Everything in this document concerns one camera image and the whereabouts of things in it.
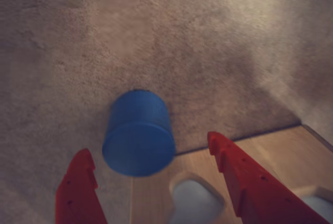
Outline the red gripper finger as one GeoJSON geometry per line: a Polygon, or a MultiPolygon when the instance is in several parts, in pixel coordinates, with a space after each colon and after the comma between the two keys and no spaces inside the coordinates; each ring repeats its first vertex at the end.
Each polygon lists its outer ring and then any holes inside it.
{"type": "Polygon", "coordinates": [[[232,140],[218,132],[207,139],[243,223],[327,223],[232,140]]]}
{"type": "Polygon", "coordinates": [[[107,223],[95,192],[94,170],[90,151],[78,151],[56,191],[55,223],[107,223]]]}

